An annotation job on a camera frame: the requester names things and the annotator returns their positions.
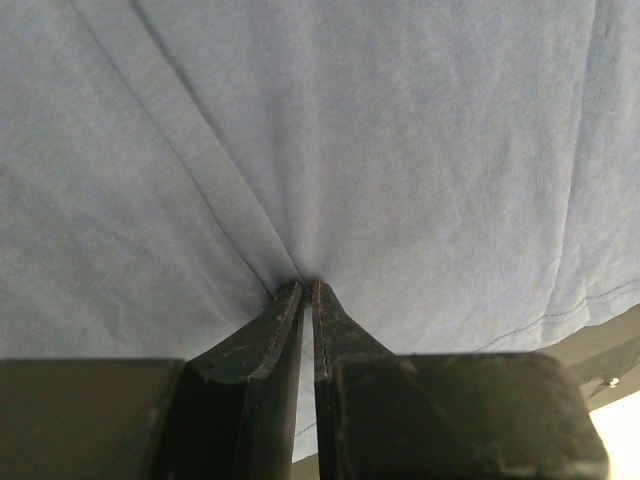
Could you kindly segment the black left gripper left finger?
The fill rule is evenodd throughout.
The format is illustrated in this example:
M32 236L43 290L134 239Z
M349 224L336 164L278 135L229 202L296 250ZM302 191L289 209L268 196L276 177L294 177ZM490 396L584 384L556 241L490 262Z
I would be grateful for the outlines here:
M286 479L304 289L177 359L5 360L5 479Z

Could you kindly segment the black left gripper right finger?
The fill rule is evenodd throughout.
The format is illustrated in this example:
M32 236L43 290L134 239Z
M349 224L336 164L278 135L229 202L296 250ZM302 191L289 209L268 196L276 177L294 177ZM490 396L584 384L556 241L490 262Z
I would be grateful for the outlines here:
M333 289L312 293L324 479L605 479L609 456L566 368L539 353L397 355Z

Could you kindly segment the blue tank top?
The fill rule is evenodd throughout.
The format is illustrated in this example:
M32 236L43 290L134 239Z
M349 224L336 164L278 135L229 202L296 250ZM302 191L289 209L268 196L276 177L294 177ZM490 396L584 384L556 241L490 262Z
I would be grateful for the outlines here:
M637 305L638 3L2 3L3 357L193 357L293 280L399 353Z

